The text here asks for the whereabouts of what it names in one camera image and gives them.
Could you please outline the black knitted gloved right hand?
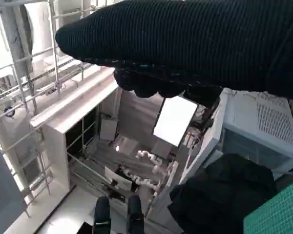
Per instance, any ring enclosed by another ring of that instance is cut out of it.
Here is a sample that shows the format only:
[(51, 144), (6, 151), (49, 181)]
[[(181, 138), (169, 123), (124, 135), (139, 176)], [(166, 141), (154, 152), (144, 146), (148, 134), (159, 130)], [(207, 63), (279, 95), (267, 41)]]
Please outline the black knitted gloved right hand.
[(293, 0), (125, 0), (55, 39), (141, 98), (220, 87), (293, 99)]

